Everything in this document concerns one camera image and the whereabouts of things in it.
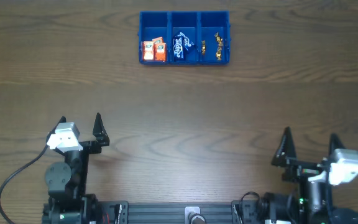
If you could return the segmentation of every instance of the blue tray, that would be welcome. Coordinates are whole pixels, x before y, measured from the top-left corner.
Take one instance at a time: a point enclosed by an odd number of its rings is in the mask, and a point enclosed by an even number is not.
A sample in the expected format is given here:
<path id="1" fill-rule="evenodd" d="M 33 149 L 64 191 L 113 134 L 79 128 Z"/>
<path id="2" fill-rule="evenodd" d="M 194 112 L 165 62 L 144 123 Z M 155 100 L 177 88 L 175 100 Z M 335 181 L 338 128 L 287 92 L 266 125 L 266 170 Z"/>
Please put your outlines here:
<path id="1" fill-rule="evenodd" d="M 172 36 L 182 31 L 194 44 L 196 50 L 186 54 L 184 61 L 173 58 Z M 223 38 L 222 60 L 216 59 L 218 43 L 215 33 Z M 145 65 L 224 65 L 230 61 L 230 23 L 228 11 L 201 12 L 140 12 L 139 62 Z M 150 61 L 142 58 L 142 42 L 163 37 L 167 43 L 167 61 Z M 206 52 L 201 54 L 201 41 L 205 40 Z"/>

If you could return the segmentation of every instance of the wood surface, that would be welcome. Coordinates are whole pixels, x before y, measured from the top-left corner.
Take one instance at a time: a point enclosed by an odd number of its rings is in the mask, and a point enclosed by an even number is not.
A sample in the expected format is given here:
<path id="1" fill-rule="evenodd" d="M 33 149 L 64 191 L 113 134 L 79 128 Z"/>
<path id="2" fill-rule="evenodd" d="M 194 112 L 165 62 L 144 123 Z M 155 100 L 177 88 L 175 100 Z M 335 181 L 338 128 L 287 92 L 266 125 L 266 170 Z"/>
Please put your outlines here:
<path id="1" fill-rule="evenodd" d="M 139 11 L 229 10 L 224 67 L 139 63 Z M 358 150 L 358 1 L 0 0 L 0 185 L 65 115 L 81 140 L 100 112 L 111 145 L 89 161 L 100 200 L 230 202 L 289 193 L 270 160 L 285 126 L 318 162 L 332 132 Z M 16 223 L 40 223 L 48 151 L 5 188 Z M 358 211 L 358 177 L 334 188 Z"/>

